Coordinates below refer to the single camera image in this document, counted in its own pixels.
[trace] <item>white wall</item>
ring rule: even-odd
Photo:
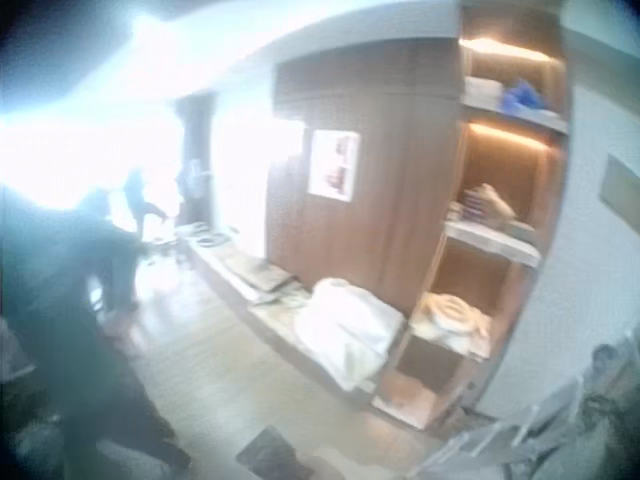
[[[211,125],[214,227],[238,230],[239,246],[265,256],[268,150],[264,124],[271,118],[273,71],[252,72],[218,91]]]
[[[502,417],[583,370],[640,320],[640,236],[599,198],[608,155],[640,174],[640,118],[574,88],[569,172],[550,254],[478,410]]]
[[[640,18],[634,19],[620,1],[568,0],[561,23],[565,28],[640,57]]]

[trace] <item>built-in shelving unit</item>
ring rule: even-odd
[[[373,405],[418,429],[477,398],[469,392],[481,391],[478,379],[490,377],[487,372],[497,365],[494,360],[522,311],[555,227],[569,133],[567,84],[557,18],[536,15],[515,7],[462,11],[463,80],[483,80],[462,82],[479,89],[461,94],[460,174],[452,200],[463,203],[466,190],[493,186],[517,220],[532,227],[527,238],[532,243],[475,222],[443,221],[423,294],[456,296],[486,315],[490,327],[486,355],[478,355],[477,348],[472,354],[465,343],[469,338],[454,334],[452,340],[446,330],[438,334],[422,301],[417,302],[379,376]],[[500,93],[520,79],[540,93],[547,110],[502,111]]]
[[[444,231],[449,238],[455,238],[485,252],[502,255],[513,262],[522,263],[529,267],[537,267],[542,258],[538,249],[533,245],[479,223],[446,222]]]
[[[566,135],[569,131],[565,120],[557,114],[550,114],[548,111],[520,107],[515,113],[506,114],[500,108],[500,99],[498,97],[465,93],[461,97],[461,102],[465,107],[477,110],[480,114],[486,114],[486,118],[489,120],[506,116],[509,117],[509,120],[518,121],[523,125],[548,128],[563,135]]]

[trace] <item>white cloth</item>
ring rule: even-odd
[[[403,321],[366,290],[327,278],[314,288],[295,330],[313,358],[351,391],[382,367]]]

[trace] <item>wooden wall panel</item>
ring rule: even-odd
[[[379,42],[279,68],[275,114],[303,120],[309,138],[296,165],[270,174],[273,263],[309,288],[341,277],[411,312],[452,193],[458,48],[454,39]],[[306,193],[314,129],[362,136],[349,203]]]
[[[416,97],[404,169],[395,209],[381,291],[411,311],[440,241],[441,224],[456,173],[460,104],[456,99]]]

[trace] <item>dark object on floor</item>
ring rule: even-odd
[[[236,460],[262,480],[308,480],[314,474],[298,461],[295,449],[273,427],[260,432]]]

